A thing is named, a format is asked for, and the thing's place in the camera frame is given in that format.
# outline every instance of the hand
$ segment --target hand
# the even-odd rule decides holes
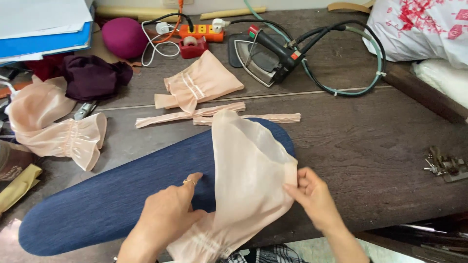
[[[309,167],[297,171],[298,185],[284,184],[285,191],[304,207],[315,228],[326,235],[344,226],[327,184]]]
[[[189,175],[183,186],[169,186],[146,199],[136,226],[122,244],[118,263],[155,262],[166,246],[206,215],[193,211],[191,201],[201,173]]]

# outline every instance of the red tape dispenser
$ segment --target red tape dispenser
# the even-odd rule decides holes
[[[185,37],[179,41],[179,47],[182,58],[196,58],[200,57],[205,50],[208,50],[208,42],[205,37],[200,39]]]

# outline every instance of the orange power strip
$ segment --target orange power strip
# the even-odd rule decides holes
[[[189,31],[188,25],[181,25],[179,30],[179,35],[182,38],[185,37],[194,37],[196,39],[200,39],[205,37],[208,42],[223,42],[224,38],[224,30],[220,33],[215,33],[213,31],[212,25],[193,25],[194,30],[193,32]]]

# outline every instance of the white plug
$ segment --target white plug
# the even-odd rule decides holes
[[[166,34],[169,33],[170,31],[170,26],[166,22],[160,22],[156,24],[156,32],[158,34]]]
[[[227,27],[230,24],[231,24],[231,22],[229,22],[229,21],[224,21],[221,18],[215,18],[215,19],[213,19],[213,23],[212,23],[213,31],[215,33],[221,33],[223,28]]]

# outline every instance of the woman's left hand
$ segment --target woman's left hand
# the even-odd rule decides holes
[[[202,177],[195,173],[182,186],[169,186],[146,199],[143,212],[118,255],[118,263],[155,262],[166,246],[181,237],[206,215],[193,211],[191,201],[195,185]]]

